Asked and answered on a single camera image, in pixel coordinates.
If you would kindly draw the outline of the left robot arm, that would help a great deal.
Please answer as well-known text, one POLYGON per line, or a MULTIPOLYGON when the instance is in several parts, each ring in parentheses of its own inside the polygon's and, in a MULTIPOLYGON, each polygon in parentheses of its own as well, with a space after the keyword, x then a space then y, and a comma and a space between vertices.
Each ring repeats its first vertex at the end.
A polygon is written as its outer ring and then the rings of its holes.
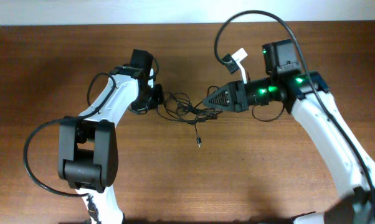
POLYGON ((118 170, 116 126, 125 111, 145 114, 164 101, 153 63, 152 54, 135 49, 129 63, 110 71, 107 86, 81 112, 82 119, 60 125, 58 174, 82 195, 89 223, 125 221, 113 187, 118 170))

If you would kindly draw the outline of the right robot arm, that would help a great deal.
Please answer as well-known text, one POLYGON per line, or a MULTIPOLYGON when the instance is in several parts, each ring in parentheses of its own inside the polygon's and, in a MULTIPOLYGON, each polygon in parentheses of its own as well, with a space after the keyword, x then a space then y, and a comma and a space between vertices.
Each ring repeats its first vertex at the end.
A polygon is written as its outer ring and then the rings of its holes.
POLYGON ((287 223, 375 223, 375 162, 345 123, 328 85, 318 72, 301 71, 292 40, 262 48, 267 78, 230 82, 210 94, 204 105, 242 112, 279 101, 308 133, 341 199, 325 212, 304 213, 287 223))

